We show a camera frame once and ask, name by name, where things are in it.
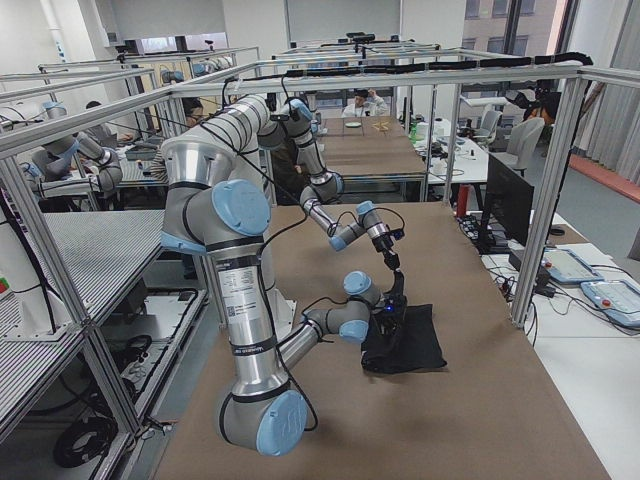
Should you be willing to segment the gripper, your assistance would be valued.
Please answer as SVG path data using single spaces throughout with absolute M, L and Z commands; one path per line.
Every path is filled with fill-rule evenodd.
M 373 316 L 374 330 L 371 346 L 374 349 L 390 349 L 394 345 L 400 326 L 400 315 L 385 315 L 382 310 L 383 308 Z
M 383 253 L 385 265 L 392 271 L 400 269 L 399 256 L 392 250 L 394 245 L 394 233 L 383 227 L 372 228 L 372 243 L 375 250 Z

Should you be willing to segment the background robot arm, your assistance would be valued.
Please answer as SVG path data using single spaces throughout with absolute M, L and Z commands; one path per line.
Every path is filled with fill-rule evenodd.
M 116 151 L 84 132 L 44 144 L 20 166 L 31 191 L 42 199 L 110 192 L 122 180 Z

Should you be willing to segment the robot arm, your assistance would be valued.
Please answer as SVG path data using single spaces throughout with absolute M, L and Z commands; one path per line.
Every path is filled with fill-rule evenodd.
M 358 208 L 357 219 L 342 225 L 322 208 L 343 192 L 342 177 L 327 168 L 317 144 L 312 113 L 300 98 L 291 98 L 277 108 L 259 95 L 247 95 L 224 107 L 210 119 L 187 132 L 167 140 L 161 147 L 167 175 L 172 185 L 180 182 L 201 184 L 216 162 L 246 162 L 249 144 L 255 140 L 263 150 L 282 151 L 292 165 L 308 175 L 305 186 L 289 188 L 284 178 L 275 178 L 278 191 L 297 200 L 305 214 L 326 229 L 336 251 L 346 248 L 366 234 L 391 270 L 400 268 L 394 242 L 404 236 L 404 229 L 391 230 L 370 202 Z
M 382 292 L 366 273 L 353 271 L 343 281 L 348 299 L 342 307 L 310 309 L 279 338 L 261 275 L 271 208 L 260 187 L 232 178 L 241 152 L 193 135 L 163 144 L 170 190 L 161 243 L 214 263 L 236 370 L 217 408 L 219 435 L 230 444 L 280 456 L 297 445 L 307 427 L 309 405 L 291 367 L 326 335 L 361 344 L 372 328 L 393 333 L 406 311 L 404 277 L 393 250 L 397 233 L 372 203 L 363 202 L 358 223 L 392 270 L 392 289 Z

